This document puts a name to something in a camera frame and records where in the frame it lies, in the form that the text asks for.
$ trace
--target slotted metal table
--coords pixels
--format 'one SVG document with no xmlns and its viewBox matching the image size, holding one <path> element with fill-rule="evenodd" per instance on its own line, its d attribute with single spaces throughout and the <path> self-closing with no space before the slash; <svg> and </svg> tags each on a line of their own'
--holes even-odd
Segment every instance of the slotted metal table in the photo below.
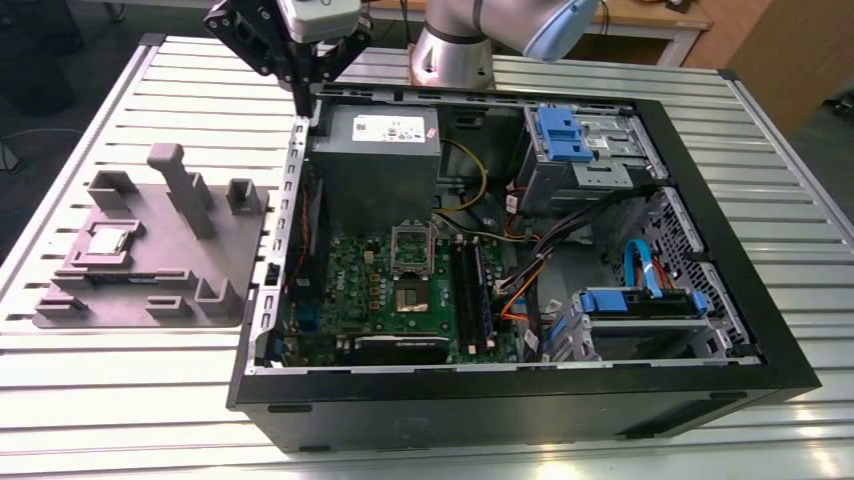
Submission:
<svg viewBox="0 0 854 480">
<path fill-rule="evenodd" d="M 496 59 L 500 89 L 665 104 L 825 385 L 789 403 L 668 440 L 285 455 L 225 408 L 237 328 L 39 330 L 34 306 L 83 226 L 98 170 L 162 182 L 149 145 L 177 142 L 209 185 L 246 177 L 278 187 L 282 178 L 290 94 L 215 40 L 149 40 L 0 268 L 0 474 L 854 476 L 854 230 L 744 86 L 713 71 Z M 370 49 L 344 80 L 406 83 L 406 64 L 404 51 Z"/>
</svg>

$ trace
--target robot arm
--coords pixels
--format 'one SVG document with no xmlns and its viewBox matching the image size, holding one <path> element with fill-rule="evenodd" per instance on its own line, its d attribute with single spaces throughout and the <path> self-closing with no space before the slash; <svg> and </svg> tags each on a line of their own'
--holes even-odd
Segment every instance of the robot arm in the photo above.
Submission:
<svg viewBox="0 0 854 480">
<path fill-rule="evenodd" d="M 274 74 L 312 116 L 317 88 L 333 81 L 372 43 L 361 0 L 223 0 L 205 25 L 261 75 Z M 338 39 L 324 54 L 318 44 Z"/>
<path fill-rule="evenodd" d="M 578 42 L 598 6 L 600 0 L 433 0 L 413 52 L 413 83 L 489 88 L 490 38 L 554 62 Z"/>
<path fill-rule="evenodd" d="M 206 27 L 261 75 L 294 93 L 300 116 L 372 42 L 370 0 L 223 0 Z M 490 38 L 541 61 L 564 57 L 593 21 L 600 0 L 432 0 L 413 52 L 417 85 L 489 88 Z M 338 39 L 322 55 L 318 43 Z"/>
</svg>

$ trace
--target power supply label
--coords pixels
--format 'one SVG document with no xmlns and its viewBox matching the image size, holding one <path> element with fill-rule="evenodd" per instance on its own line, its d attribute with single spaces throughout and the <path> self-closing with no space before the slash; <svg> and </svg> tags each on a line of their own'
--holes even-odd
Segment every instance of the power supply label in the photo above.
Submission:
<svg viewBox="0 0 854 480">
<path fill-rule="evenodd" d="M 425 143 L 425 118 L 360 115 L 353 121 L 353 141 Z"/>
</svg>

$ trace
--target yellow wire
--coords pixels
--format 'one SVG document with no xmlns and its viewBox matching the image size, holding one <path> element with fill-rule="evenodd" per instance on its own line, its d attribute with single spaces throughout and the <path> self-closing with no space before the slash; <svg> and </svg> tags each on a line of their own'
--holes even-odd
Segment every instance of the yellow wire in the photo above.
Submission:
<svg viewBox="0 0 854 480">
<path fill-rule="evenodd" d="M 469 150 L 457 140 L 444 138 L 442 141 L 450 143 L 457 148 L 460 148 L 464 151 L 464 153 L 469 155 L 469 158 L 472 158 L 472 161 L 476 162 L 476 165 L 478 165 L 478 169 L 481 170 L 481 190 L 478 191 L 478 195 L 476 195 L 476 198 L 473 198 L 466 203 L 456 207 L 438 208 L 434 210 L 440 213 L 452 213 L 452 212 L 460 212 L 461 210 L 466 210 L 476 203 L 478 203 L 478 200 L 481 200 L 484 198 L 484 195 L 486 195 L 488 171 L 486 171 L 486 167 L 484 166 L 484 162 L 481 161 L 481 158 L 478 158 L 478 156 L 473 153 L 473 151 Z"/>
</svg>

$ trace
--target ram slot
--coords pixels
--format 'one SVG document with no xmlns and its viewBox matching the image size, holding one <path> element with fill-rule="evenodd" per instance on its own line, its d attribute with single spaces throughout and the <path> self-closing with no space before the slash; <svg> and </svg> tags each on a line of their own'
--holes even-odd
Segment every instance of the ram slot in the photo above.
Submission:
<svg viewBox="0 0 854 480">
<path fill-rule="evenodd" d="M 469 268 L 466 256 L 466 244 L 462 239 L 458 239 L 452 249 L 452 281 L 457 310 L 458 343 L 461 352 L 477 353 L 478 330 L 473 321 L 477 312 L 477 296 L 473 288 L 476 282 L 472 278 L 474 271 Z"/>
<path fill-rule="evenodd" d="M 472 243 L 458 239 L 454 244 L 452 278 L 461 350 L 484 353 L 494 341 L 486 270 L 477 239 Z"/>
<path fill-rule="evenodd" d="M 477 288 L 477 326 L 478 326 L 478 347 L 492 348 L 496 346 L 493 340 L 493 313 L 490 312 L 490 287 L 486 280 L 486 265 L 484 264 L 484 250 L 481 248 L 480 237 L 476 237 L 472 248 L 472 256 L 476 261 L 478 288 Z"/>
</svg>

